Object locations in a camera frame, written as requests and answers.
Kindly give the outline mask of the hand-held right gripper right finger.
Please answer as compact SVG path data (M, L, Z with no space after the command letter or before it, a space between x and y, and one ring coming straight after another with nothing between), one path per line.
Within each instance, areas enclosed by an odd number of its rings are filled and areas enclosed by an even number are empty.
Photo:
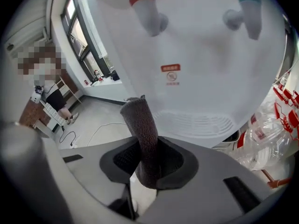
M228 155L173 138L170 142L190 151L198 160L196 175L181 189L160 191L141 224L253 224L275 202L279 193ZM245 213L224 180L238 177L260 201Z

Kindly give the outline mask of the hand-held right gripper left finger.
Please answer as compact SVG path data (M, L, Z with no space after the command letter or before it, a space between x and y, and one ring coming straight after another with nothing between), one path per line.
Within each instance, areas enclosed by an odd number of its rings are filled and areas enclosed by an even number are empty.
M139 162L137 138L59 150L43 140L69 220L135 220L130 177Z

